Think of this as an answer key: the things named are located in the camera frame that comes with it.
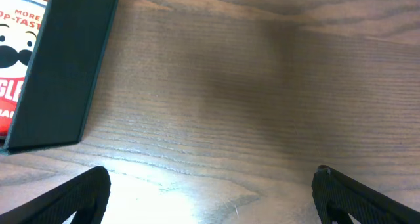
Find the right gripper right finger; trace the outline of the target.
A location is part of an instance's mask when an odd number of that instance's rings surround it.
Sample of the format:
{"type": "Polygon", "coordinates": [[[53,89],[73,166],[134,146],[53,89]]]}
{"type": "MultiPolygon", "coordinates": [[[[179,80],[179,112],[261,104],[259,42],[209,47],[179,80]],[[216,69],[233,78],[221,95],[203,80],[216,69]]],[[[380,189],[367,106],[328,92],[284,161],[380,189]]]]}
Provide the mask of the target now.
{"type": "Polygon", "coordinates": [[[320,165],[312,180],[312,197],[322,224],[419,222],[413,210],[327,166],[320,165]]]}

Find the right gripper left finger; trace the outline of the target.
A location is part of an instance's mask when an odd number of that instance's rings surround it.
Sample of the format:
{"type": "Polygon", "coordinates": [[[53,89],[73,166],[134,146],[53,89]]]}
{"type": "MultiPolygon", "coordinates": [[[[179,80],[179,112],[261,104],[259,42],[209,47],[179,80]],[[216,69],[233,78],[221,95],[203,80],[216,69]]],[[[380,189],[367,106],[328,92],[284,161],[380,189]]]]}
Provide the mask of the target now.
{"type": "Polygon", "coordinates": [[[74,224],[100,224],[110,196],[110,176],[94,167],[37,198],[1,214],[8,224],[55,224],[73,216],[74,224]]]}

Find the black gift box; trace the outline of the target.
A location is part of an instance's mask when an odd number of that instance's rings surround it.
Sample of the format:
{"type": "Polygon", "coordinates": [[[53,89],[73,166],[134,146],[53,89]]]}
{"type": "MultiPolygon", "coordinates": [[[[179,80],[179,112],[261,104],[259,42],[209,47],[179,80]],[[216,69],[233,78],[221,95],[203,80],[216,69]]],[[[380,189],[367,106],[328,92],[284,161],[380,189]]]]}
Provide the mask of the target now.
{"type": "Polygon", "coordinates": [[[118,0],[48,0],[1,152],[78,143],[118,0]]]}

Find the red Pringles can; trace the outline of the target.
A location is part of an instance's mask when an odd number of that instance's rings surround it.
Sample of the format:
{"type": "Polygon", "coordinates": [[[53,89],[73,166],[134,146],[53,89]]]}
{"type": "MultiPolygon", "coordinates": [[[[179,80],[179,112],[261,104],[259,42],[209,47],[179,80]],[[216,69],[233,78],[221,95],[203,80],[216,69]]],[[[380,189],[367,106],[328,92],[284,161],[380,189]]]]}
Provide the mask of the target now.
{"type": "Polygon", "coordinates": [[[48,0],[1,0],[1,138],[9,132],[48,0]]]}

